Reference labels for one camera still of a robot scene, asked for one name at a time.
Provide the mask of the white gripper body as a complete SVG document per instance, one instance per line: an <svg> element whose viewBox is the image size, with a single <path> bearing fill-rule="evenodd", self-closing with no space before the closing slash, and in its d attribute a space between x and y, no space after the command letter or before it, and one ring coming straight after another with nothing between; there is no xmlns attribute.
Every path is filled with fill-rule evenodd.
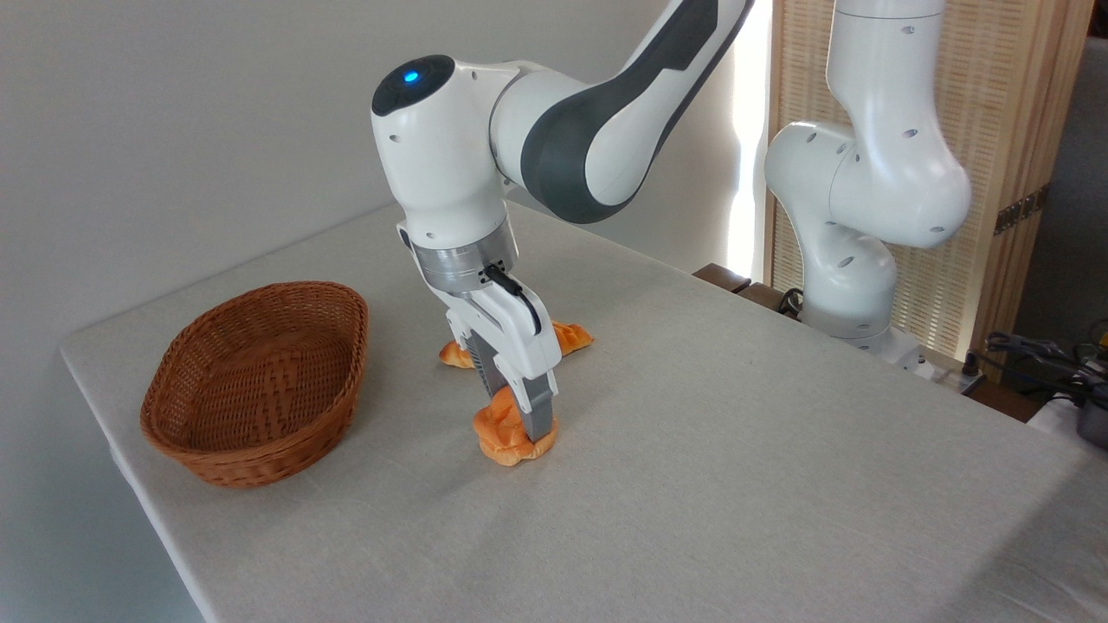
<svg viewBox="0 0 1108 623"><path fill-rule="evenodd" d="M475 292L447 294L448 324L463 350L464 338L480 334L522 377L538 378L560 362L557 335L538 296L519 280L512 284L519 292L490 284Z"/></svg>

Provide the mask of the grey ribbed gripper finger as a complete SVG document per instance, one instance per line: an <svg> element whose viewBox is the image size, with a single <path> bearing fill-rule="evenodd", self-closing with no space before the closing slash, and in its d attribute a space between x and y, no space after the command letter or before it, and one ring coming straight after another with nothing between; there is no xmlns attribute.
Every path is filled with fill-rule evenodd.
<svg viewBox="0 0 1108 623"><path fill-rule="evenodd" d="M529 379L511 372L507 377L524 431L531 442L538 442L553 428L553 406L551 402L557 395L557 382L553 371L546 371L538 378Z"/></svg>
<svg viewBox="0 0 1108 623"><path fill-rule="evenodd" d="M488 398L492 399L503 388L509 388L509 397L519 407L519 391L522 389L522 375L511 360L500 355L480 334L470 334L464 338L466 353L470 355L481 381L486 388Z"/></svg>

